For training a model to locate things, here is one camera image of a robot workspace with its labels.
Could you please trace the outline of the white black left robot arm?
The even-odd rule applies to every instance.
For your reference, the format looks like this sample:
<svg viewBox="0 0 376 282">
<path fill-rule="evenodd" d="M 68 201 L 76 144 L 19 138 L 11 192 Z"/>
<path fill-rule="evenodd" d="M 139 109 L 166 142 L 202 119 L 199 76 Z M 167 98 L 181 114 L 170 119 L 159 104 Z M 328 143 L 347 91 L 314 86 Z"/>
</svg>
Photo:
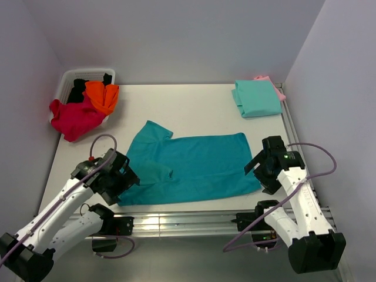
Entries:
<svg viewBox="0 0 376 282">
<path fill-rule="evenodd" d="M 139 184 L 115 149 L 79 163 L 58 195 L 25 227 L 1 236 L 1 265 L 23 281 L 42 281 L 57 259 L 89 236 L 120 237 L 109 206 Z"/>
</svg>

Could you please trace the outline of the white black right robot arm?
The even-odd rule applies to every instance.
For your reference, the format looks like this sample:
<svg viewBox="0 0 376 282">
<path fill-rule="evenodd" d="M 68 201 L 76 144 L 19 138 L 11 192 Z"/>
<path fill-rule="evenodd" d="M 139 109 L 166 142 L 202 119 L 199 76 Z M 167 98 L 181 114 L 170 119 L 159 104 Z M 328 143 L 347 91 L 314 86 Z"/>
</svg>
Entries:
<svg viewBox="0 0 376 282">
<path fill-rule="evenodd" d="M 334 231 L 317 203 L 300 153 L 288 151 L 280 136 L 267 137 L 262 144 L 262 151 L 244 171 L 253 172 L 268 194 L 283 188 L 287 197 L 282 202 L 258 202 L 248 229 L 274 229 L 288 247 L 288 259 L 297 274 L 335 270 L 346 240 Z"/>
</svg>

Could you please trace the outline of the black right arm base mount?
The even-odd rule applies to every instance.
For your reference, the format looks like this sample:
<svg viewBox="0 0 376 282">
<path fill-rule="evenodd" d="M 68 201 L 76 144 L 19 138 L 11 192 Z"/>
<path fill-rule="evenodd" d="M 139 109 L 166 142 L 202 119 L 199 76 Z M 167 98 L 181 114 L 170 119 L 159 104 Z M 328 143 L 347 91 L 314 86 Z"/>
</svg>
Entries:
<svg viewBox="0 0 376 282">
<path fill-rule="evenodd" d="M 231 220 L 232 223 L 236 224 L 237 231 L 243 231 L 249 224 L 251 224 L 257 215 L 255 212 L 246 212 L 246 213 L 236 213 L 235 218 Z M 270 243 L 260 243 L 256 244 L 256 248 L 261 248 L 261 250 L 272 250 L 277 246 L 277 233 L 269 225 L 267 225 L 264 220 L 258 222 L 253 226 L 247 234 L 251 235 L 253 242 L 273 240 Z"/>
</svg>

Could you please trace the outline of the teal t shirt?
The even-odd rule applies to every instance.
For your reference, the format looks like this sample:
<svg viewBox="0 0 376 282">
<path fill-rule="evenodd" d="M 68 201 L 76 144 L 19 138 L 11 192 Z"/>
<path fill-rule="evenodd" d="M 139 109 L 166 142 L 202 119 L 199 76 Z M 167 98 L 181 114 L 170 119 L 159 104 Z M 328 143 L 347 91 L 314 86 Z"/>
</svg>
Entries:
<svg viewBox="0 0 376 282">
<path fill-rule="evenodd" d="M 245 174 L 251 150 L 244 133 L 174 138 L 148 120 L 134 137 L 127 157 L 140 179 L 120 196 L 120 206 L 217 200 L 260 190 Z"/>
</svg>

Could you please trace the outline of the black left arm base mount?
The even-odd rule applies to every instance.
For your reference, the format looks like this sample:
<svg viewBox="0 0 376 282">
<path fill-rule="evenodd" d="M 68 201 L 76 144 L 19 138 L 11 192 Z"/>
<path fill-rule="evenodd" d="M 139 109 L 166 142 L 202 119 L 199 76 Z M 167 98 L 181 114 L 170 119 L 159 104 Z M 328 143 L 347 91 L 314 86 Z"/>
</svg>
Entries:
<svg viewBox="0 0 376 282">
<path fill-rule="evenodd" d="M 94 253 L 112 253 L 124 241 L 130 243 L 129 254 L 135 248 L 130 238 L 133 231 L 133 217 L 114 217 L 103 222 L 99 231 L 91 235 L 91 247 Z"/>
</svg>

